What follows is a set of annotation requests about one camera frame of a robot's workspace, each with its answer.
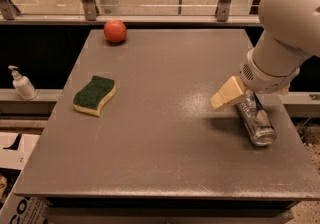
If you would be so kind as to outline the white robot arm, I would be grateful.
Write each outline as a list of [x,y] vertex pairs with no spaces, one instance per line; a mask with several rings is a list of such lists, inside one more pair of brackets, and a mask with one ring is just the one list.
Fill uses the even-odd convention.
[[258,94],[285,91],[300,66],[320,56],[320,0],[261,0],[259,21],[264,31],[256,46],[211,97],[214,110],[245,100],[248,90]]

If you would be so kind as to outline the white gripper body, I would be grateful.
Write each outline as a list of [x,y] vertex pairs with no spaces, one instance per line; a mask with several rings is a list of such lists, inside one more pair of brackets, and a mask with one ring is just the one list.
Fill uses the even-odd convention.
[[288,76],[274,76],[262,71],[254,63],[253,50],[250,50],[240,65],[240,78],[243,84],[254,93],[273,93],[288,88],[291,81],[298,75],[297,68]]

